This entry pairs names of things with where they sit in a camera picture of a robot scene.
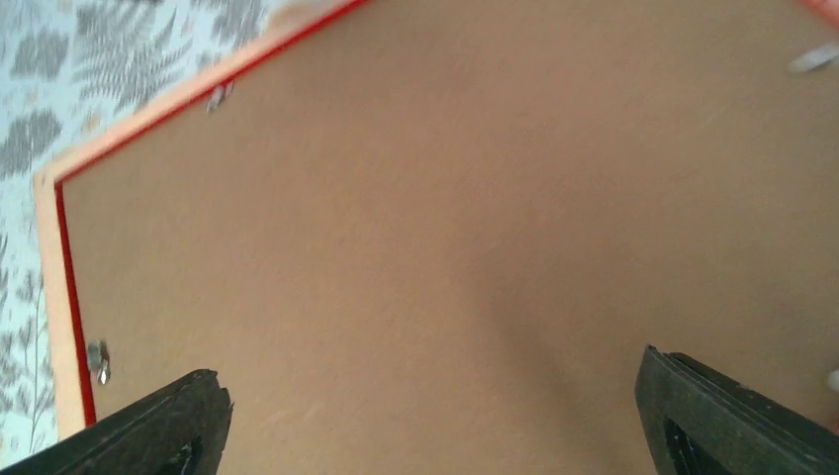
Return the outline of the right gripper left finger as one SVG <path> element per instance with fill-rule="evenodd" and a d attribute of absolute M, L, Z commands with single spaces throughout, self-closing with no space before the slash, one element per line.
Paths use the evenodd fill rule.
<path fill-rule="evenodd" d="M 1 472 L 214 475 L 232 415 L 218 373 L 195 370 Z"/>

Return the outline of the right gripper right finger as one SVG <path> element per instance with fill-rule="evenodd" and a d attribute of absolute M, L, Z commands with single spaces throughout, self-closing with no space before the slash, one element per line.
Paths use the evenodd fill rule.
<path fill-rule="evenodd" d="M 838 471 L 835 432 L 683 353 L 646 346 L 634 396 L 659 474 Z"/>

